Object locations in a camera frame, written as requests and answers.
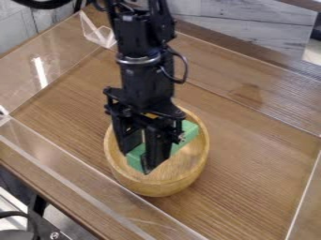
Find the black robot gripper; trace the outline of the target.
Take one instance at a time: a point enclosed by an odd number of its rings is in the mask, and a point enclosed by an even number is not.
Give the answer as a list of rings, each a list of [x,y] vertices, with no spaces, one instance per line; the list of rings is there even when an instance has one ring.
[[[121,86],[105,89],[106,111],[111,117],[121,153],[126,155],[142,142],[145,128],[146,153],[141,157],[143,173],[170,158],[171,146],[182,142],[186,114],[173,103],[174,56],[117,57]]]

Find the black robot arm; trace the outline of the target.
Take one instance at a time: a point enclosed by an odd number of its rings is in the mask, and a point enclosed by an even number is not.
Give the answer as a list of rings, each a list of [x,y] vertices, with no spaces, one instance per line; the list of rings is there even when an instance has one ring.
[[[175,38],[175,20],[167,0],[91,0],[110,17],[118,45],[115,61],[122,86],[106,87],[106,113],[121,152],[126,155],[139,145],[143,173],[150,173],[170,157],[171,146],[182,142],[186,113],[173,104],[174,86],[187,78],[174,76],[174,59],[182,55],[169,42]]]

